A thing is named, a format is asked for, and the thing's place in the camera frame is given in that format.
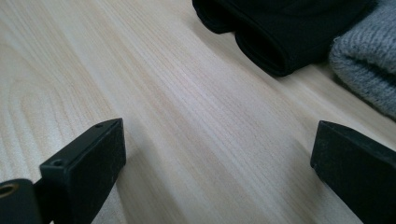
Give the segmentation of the black glove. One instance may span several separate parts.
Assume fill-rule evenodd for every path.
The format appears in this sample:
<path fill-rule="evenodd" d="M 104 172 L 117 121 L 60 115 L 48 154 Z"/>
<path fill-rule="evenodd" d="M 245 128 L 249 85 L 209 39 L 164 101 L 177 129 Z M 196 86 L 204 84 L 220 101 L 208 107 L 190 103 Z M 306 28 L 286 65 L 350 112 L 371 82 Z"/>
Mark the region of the black glove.
<path fill-rule="evenodd" d="M 278 77 L 323 60 L 333 39 L 376 4 L 376 0 L 192 0 L 207 29 L 233 32 L 247 57 Z"/>

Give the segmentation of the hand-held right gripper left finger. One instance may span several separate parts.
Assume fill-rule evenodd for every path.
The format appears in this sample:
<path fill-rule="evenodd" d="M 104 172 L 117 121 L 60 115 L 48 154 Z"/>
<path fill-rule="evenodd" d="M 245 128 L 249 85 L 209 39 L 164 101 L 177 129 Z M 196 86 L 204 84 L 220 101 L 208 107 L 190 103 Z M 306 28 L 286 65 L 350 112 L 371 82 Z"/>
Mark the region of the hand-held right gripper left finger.
<path fill-rule="evenodd" d="M 91 224 L 125 163 L 123 121 L 93 125 L 39 166 L 44 219 L 55 224 Z"/>

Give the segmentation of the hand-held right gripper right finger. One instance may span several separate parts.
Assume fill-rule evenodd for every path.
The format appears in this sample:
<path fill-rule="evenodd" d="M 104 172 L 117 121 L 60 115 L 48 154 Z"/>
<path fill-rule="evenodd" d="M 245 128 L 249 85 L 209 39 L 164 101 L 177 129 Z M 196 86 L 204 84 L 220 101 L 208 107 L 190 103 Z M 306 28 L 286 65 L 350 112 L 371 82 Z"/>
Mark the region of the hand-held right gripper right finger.
<path fill-rule="evenodd" d="M 311 167 L 364 224 L 396 224 L 396 152 L 322 120 Z"/>

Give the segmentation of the grey knitted mitten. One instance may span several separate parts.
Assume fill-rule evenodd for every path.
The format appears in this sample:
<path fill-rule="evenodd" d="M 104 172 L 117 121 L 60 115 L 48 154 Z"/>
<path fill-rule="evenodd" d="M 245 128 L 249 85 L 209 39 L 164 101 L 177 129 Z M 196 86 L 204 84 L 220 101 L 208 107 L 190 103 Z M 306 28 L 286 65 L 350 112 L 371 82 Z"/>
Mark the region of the grey knitted mitten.
<path fill-rule="evenodd" d="M 337 37 L 329 56 L 338 78 L 363 101 L 396 120 L 396 0 Z"/>

